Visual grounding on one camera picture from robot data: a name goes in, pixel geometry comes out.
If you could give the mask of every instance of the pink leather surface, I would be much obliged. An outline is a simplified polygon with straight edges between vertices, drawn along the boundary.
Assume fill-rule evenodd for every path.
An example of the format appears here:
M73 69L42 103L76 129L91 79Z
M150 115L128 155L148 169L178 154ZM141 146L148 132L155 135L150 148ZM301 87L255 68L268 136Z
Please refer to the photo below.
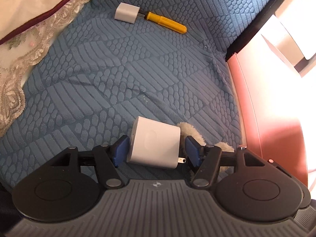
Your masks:
M307 185L299 121L301 77L258 33L228 60L245 125L248 148L273 159Z

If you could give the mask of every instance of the black edge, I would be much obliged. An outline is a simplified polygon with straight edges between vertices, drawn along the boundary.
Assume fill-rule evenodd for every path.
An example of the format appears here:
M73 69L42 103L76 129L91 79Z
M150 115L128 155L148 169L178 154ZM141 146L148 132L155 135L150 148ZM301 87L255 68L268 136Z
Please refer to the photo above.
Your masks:
M225 60L234 54L239 53L249 41L258 33L262 26L275 13L284 0L269 0L264 8L258 13L249 26L236 38L236 40L228 47Z

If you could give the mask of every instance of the circular cover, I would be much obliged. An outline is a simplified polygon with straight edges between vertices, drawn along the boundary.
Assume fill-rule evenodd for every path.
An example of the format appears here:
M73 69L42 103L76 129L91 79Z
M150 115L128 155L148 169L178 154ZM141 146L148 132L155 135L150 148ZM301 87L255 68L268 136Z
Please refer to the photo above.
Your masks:
M99 193L97 183L89 176L49 167L19 182L12 199L26 217L60 222L86 213L95 205Z
M217 184L215 196L231 214L256 222L291 217L302 202L302 190L296 182L263 167L246 167L225 177Z

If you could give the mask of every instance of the blue fabric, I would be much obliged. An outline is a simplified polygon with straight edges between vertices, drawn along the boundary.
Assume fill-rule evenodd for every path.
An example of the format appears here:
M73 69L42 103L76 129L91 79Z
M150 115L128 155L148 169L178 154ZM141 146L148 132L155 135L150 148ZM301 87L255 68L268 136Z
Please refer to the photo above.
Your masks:
M138 115L189 122L208 143L235 147L239 116L224 52L267 1L92 0L25 84L26 108L0 139L1 178L14 186L68 146L112 144L130 134ZM144 19L116 21L120 2L172 18L188 32ZM118 170L125 181L187 173L183 165L161 170L123 163Z

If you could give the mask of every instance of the yellow handle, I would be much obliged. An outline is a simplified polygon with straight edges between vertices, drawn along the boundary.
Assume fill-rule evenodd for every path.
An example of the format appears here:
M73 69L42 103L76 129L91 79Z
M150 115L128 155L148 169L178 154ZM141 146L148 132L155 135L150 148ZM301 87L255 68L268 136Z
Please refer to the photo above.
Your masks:
M186 26L181 25L180 23L177 23L177 22L170 20L166 17L156 15L152 12L148 12L146 19L153 21L153 22L156 22L161 26L170 28L176 32L179 32L180 34L186 33Z

